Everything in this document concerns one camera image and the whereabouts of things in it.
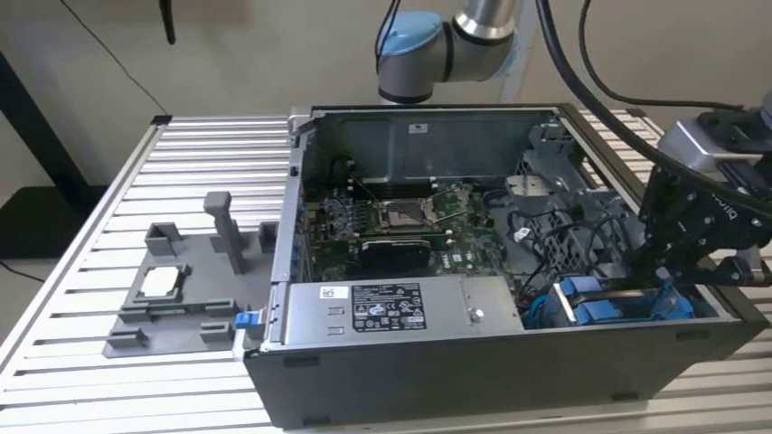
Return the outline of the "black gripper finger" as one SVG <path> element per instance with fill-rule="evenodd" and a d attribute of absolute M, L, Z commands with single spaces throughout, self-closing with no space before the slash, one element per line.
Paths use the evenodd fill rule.
<path fill-rule="evenodd" d="M 662 266 L 668 241 L 644 241 L 626 256 L 625 282 L 629 284 L 658 284 L 662 280 L 656 270 Z"/>
<path fill-rule="evenodd" d="M 756 286 L 758 284 L 758 249 L 737 250 L 713 269 L 697 265 L 676 271 L 676 281 L 690 285 Z"/>

